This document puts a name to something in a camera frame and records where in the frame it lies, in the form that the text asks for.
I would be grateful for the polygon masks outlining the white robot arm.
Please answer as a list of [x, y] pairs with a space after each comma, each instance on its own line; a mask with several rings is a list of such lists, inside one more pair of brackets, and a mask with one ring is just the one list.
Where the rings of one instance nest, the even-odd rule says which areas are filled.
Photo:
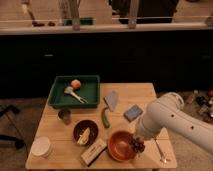
[[150, 140], [167, 128], [213, 155], [213, 125], [189, 116], [182, 111], [183, 107], [183, 98], [174, 92], [153, 100], [137, 120], [134, 135]]

